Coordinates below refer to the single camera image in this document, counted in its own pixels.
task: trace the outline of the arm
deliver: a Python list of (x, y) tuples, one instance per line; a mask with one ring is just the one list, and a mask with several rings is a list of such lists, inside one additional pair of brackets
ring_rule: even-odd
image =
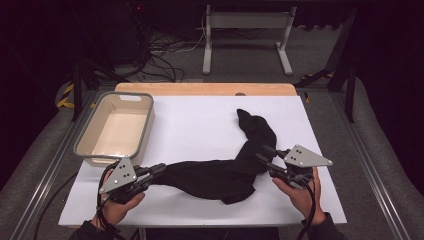
[[(311, 240), (327, 239), (327, 240), (342, 240), (346, 239), (342, 233), (338, 231), (333, 223), (331, 215), (324, 213), (321, 208), (321, 182), (318, 176), (318, 169), (313, 168), (314, 179), (309, 183), (311, 189), (314, 189), (315, 184), (315, 215), (312, 219), (311, 227), (308, 230), (308, 237)], [(312, 199), (308, 191), (294, 189), (285, 184), (281, 179), (273, 178), (272, 181), (277, 187), (290, 197), (292, 204), (302, 213), (305, 219), (309, 218), (312, 208)]]
[[(109, 175), (112, 173), (112, 171), (109, 171), (106, 174), (105, 180), (109, 177)], [(103, 215), (105, 216), (106, 220), (115, 226), (119, 222), (124, 219), (124, 217), (127, 215), (127, 212), (133, 208), (135, 208), (141, 200), (143, 200), (145, 194), (140, 193), (136, 196), (134, 196), (130, 201), (128, 201), (125, 205), (115, 203), (108, 201), (105, 203), (102, 211)], [(108, 231), (105, 231), (99, 223), (99, 219), (95, 215), (91, 221), (85, 221), (83, 225), (77, 229), (75, 232), (72, 233), (70, 240), (91, 240), (91, 239), (114, 239), (114, 236), (116, 235), (117, 231), (116, 229), (110, 229)]]

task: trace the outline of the black sleeve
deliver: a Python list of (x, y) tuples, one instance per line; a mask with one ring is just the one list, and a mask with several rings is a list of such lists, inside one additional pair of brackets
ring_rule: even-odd
[(347, 240), (343, 233), (339, 232), (336, 225), (334, 225), (333, 218), (330, 213), (325, 213), (327, 217), (324, 222), (319, 225), (314, 225), (308, 230), (309, 240)]
[(84, 221), (82, 226), (72, 233), (69, 240), (113, 240), (116, 229), (111, 231), (101, 231), (97, 229), (90, 221)]

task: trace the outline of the human hand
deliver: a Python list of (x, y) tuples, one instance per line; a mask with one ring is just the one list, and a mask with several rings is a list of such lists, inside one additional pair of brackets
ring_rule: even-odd
[[(106, 182), (106, 180), (109, 178), (110, 174), (112, 173), (112, 170), (109, 170), (106, 173), (105, 179), (103, 183)], [(102, 194), (101, 198), (103, 199), (106, 196), (106, 194)], [(145, 194), (144, 192), (139, 193), (135, 195), (131, 200), (129, 200), (126, 204), (119, 204), (112, 201), (107, 201), (105, 205), (103, 206), (103, 215), (108, 223), (112, 225), (116, 225), (119, 222), (124, 219), (124, 217), (127, 215), (127, 212), (133, 208), (135, 208), (141, 200), (143, 200)], [(91, 224), (93, 224), (96, 227), (100, 227), (99, 219), (97, 216), (94, 216), (94, 218), (91, 220)]]
[[(316, 203), (316, 209), (315, 209), (315, 215), (314, 219), (312, 220), (312, 225), (317, 225), (322, 223), (326, 216), (324, 212), (321, 209), (320, 204), (320, 198), (321, 198), (321, 182), (318, 177), (318, 169), (316, 167), (313, 167), (313, 175), (314, 179), (313, 181), (309, 182), (309, 186), (314, 191), (314, 183), (315, 183), (315, 203)], [(298, 190), (295, 188), (290, 187), (285, 182), (283, 182), (279, 178), (273, 178), (272, 181), (277, 185), (277, 187), (287, 194), (290, 197), (290, 201), (292, 202), (293, 206), (299, 210), (305, 219), (309, 218), (309, 214), (311, 213), (312, 208), (312, 199), (311, 195), (307, 190)]]

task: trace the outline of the plastic container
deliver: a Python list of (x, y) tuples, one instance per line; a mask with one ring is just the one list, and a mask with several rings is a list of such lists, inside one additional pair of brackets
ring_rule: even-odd
[(87, 120), (74, 152), (96, 165), (111, 164), (124, 156), (140, 165), (154, 117), (151, 95), (107, 92)]

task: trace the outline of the cable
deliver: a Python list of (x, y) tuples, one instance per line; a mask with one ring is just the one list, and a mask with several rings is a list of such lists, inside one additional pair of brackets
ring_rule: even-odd
[[(117, 74), (117, 75), (120, 76), (120, 77), (123, 77), (123, 78), (131, 77), (131, 76), (137, 74), (138, 72), (140, 72), (140, 70), (143, 69), (145, 66), (146, 66), (146, 62), (143, 62), (143, 63), (139, 64), (136, 69), (134, 69), (132, 71), (129, 71), (129, 72), (126, 72), (126, 73)], [(112, 79), (110, 79), (109, 77), (103, 75), (102, 73), (95, 73), (95, 74), (96, 74), (96, 76), (98, 78), (100, 78), (102, 80), (113, 81)]]
[[(167, 37), (162, 36), (162, 37), (156, 37), (152, 40), (149, 50), (150, 50), (150, 53), (161, 53), (161, 56), (163, 56), (166, 52), (177, 52), (178, 50), (182, 49), (186, 44), (188, 44), (187, 41), (179, 40), (179, 39), (175, 39), (171, 41)], [(181, 46), (175, 49), (172, 49), (174, 45), (181, 45)]]
[(197, 43), (196, 43), (196, 45), (194, 45), (194, 47), (192, 47), (192, 48), (190, 48), (190, 49), (182, 49), (182, 50), (178, 50), (178, 51), (176, 51), (176, 52), (190, 52), (190, 51), (192, 51), (192, 50), (194, 50), (199, 44), (200, 44), (200, 42), (202, 41), (202, 39), (205, 37), (205, 34), (202, 34), (201, 36), (200, 36), (200, 39), (199, 39), (199, 41), (197, 41)]
[(315, 182), (312, 180), (313, 186), (314, 186), (314, 191), (312, 191), (312, 189), (309, 187), (308, 183), (305, 182), (302, 179), (302, 185), (303, 187), (305, 187), (312, 199), (312, 206), (311, 206), (311, 212), (309, 213), (309, 217), (308, 220), (305, 224), (305, 226), (303, 226), (302, 230), (300, 231), (299, 235), (297, 236), (297, 240), (301, 240), (303, 238), (303, 236), (305, 235), (305, 233), (308, 231), (309, 227), (311, 226), (312, 220), (314, 219), (315, 216), (315, 211), (316, 211), (316, 201), (315, 201)]
[(38, 237), (38, 230), (40, 228), (41, 225), (41, 221), (43, 219), (44, 214), (47, 212), (47, 209), (49, 208), (50, 204), (53, 202), (53, 200), (56, 198), (57, 194), (59, 194), (59, 192), (72, 180), (74, 179), (76, 176), (78, 175), (78, 172), (74, 173), (68, 180), (66, 180), (65, 183), (62, 184), (62, 186), (59, 187), (58, 190), (56, 190), (56, 192), (53, 194), (52, 198), (49, 200), (49, 202), (46, 204), (46, 206), (44, 207), (43, 211), (40, 214), (40, 217), (38, 218), (37, 221), (37, 225), (35, 227), (35, 231), (34, 231), (34, 240), (37, 240)]
[(173, 81), (171, 78), (169, 78), (168, 76), (165, 76), (165, 75), (162, 75), (162, 74), (156, 74), (156, 73), (148, 73), (148, 72), (145, 72), (145, 71), (140, 71), (140, 72), (142, 72), (142, 73), (144, 73), (144, 74), (146, 74), (146, 75), (149, 75), (149, 76), (156, 76), (156, 77), (164, 77), (164, 78), (167, 78), (168, 80), (158, 80), (157, 82), (169, 82), (169, 81)]
[[(104, 181), (104, 179), (105, 179), (105, 177), (106, 177), (107, 172), (108, 172), (109, 170), (111, 170), (111, 169), (115, 168), (117, 164), (118, 164), (118, 163), (110, 164), (110, 165), (108, 165), (108, 166), (106, 167), (106, 169), (103, 171), (102, 176), (101, 176), (100, 181), (99, 181), (98, 191), (100, 190), (100, 188), (101, 188), (101, 187), (102, 187), (102, 185), (103, 185), (103, 181)], [(109, 200), (109, 198), (107, 197), (106, 199), (102, 199), (102, 196), (101, 196), (101, 194), (100, 194), (98, 191), (97, 191), (96, 216), (97, 216), (97, 219), (98, 219), (98, 220), (99, 220), (99, 222), (100, 222), (101, 227), (102, 227), (103, 229), (105, 229), (105, 231), (107, 231), (107, 230), (109, 230), (109, 229), (113, 228), (113, 226), (112, 226), (112, 224), (110, 224), (110, 223), (106, 220), (105, 216), (103, 215), (103, 211), (102, 211), (102, 210), (103, 210), (104, 204), (107, 202), (107, 200)]]
[[(155, 68), (159, 68), (162, 69), (164, 71), (164, 73), (166, 75), (163, 74), (156, 74), (156, 73), (147, 73), (145, 71), (141, 71), (142, 73), (145, 73), (147, 75), (151, 75), (151, 76), (161, 76), (161, 77), (165, 77), (166, 79), (168, 79), (171, 82), (176, 82), (177, 80), (177, 74), (176, 71), (180, 71), (182, 73), (182, 77), (180, 78), (180, 82), (183, 80), (184, 76), (185, 76), (185, 71), (181, 68), (175, 68), (173, 67), (168, 61), (166, 61), (165, 59), (163, 59), (161, 56), (164, 54), (165, 52), (163, 52), (162, 54), (155, 55), (153, 53), (149, 53), (149, 59), (147, 61), (147, 64), (149, 64), (150, 66), (153, 66)], [(155, 59), (162, 61), (163, 63), (165, 63), (167, 65), (167, 67), (161, 66), (159, 64), (156, 63)]]

